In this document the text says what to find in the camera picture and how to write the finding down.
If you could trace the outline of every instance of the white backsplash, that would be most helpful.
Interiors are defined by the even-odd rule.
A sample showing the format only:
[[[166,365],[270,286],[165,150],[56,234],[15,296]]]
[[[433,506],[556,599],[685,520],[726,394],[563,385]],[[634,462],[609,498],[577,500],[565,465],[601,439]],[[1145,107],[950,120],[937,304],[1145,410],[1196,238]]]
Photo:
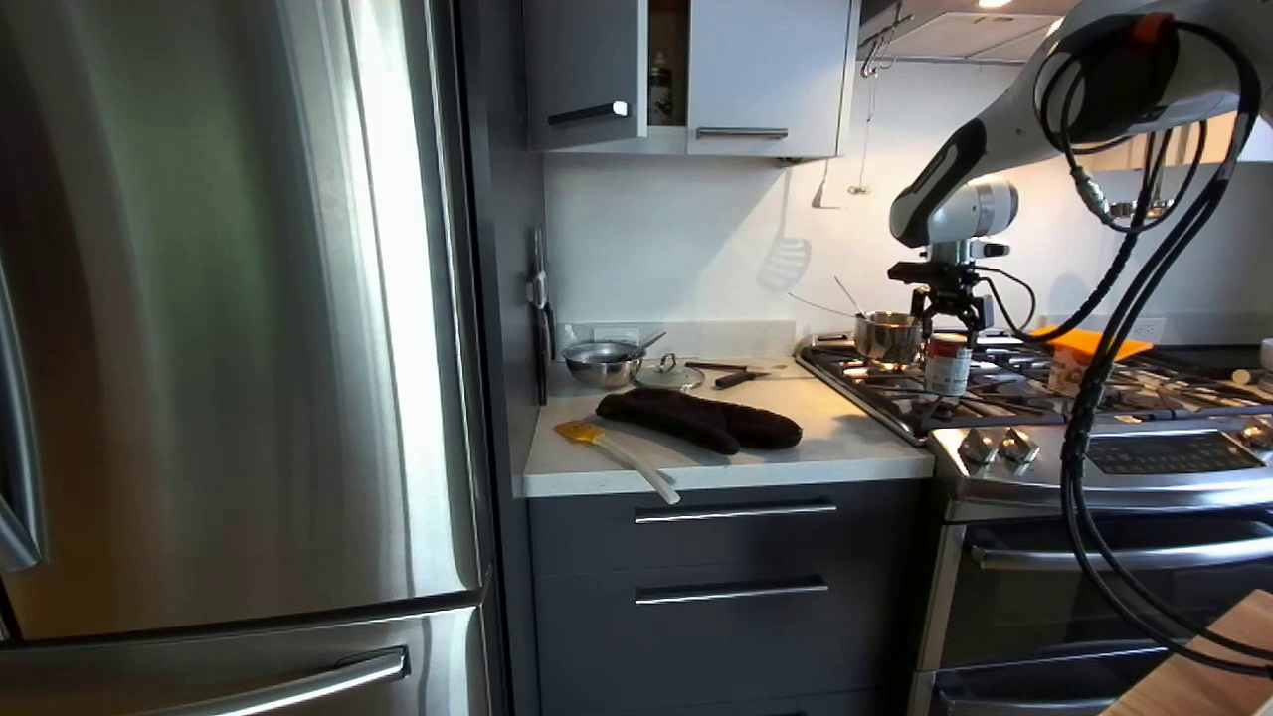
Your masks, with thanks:
[[[1012,67],[880,64],[856,89],[848,157],[832,162],[751,160],[548,160],[553,304],[572,321],[793,321],[844,331],[856,311],[906,311],[887,268],[917,260],[887,234],[891,201],[937,146],[1005,83]],[[1020,223],[1000,234],[1043,316],[1074,311],[1102,278],[1120,234],[1080,203],[1066,162],[1005,181]],[[1273,168],[1243,168],[1227,209],[1150,304],[1142,339],[1234,343],[1273,336]]]

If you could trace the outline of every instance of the cutting board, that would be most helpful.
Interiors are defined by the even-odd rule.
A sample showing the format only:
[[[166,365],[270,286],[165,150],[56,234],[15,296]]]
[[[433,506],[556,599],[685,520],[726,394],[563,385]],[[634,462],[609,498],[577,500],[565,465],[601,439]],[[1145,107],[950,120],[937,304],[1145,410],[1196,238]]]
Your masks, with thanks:
[[[1273,649],[1273,593],[1249,593],[1214,633]],[[1105,716],[1253,716],[1273,701],[1273,679],[1218,674],[1186,657],[1161,662]]]

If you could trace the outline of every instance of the oven handle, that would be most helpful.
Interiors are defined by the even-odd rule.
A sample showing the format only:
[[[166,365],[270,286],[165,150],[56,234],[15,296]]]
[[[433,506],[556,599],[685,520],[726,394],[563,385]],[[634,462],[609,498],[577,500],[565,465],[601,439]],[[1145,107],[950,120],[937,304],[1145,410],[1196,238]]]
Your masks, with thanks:
[[[971,563],[986,575],[1080,575],[1072,551],[986,551],[971,544]],[[1244,541],[1211,541],[1211,544],[1169,544],[1169,551],[1113,551],[1126,569],[1211,569],[1273,556],[1273,538]]]
[[[959,701],[959,698],[948,698],[938,694],[942,701],[942,716],[1035,716],[1035,711],[1047,711],[1047,716],[1093,716],[1093,711],[1105,711],[1113,703],[1110,701]]]

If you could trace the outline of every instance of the stainless steel refrigerator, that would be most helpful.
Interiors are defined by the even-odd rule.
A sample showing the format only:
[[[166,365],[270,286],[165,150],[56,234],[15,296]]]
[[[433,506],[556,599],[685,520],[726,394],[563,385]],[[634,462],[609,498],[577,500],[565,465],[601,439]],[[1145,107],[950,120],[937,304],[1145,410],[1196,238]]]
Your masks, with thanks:
[[[0,711],[491,711],[455,27],[0,0]]]

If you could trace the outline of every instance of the pot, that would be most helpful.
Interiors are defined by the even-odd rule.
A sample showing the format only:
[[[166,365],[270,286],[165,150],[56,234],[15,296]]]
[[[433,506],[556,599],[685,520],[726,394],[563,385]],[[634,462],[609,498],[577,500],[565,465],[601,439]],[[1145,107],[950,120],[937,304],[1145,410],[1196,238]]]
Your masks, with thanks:
[[[913,372],[918,353],[918,321],[913,316],[858,316],[856,345],[877,372]]]
[[[565,372],[586,385],[625,390],[642,376],[645,351],[654,343],[662,343],[662,336],[650,343],[582,339],[565,345]]]

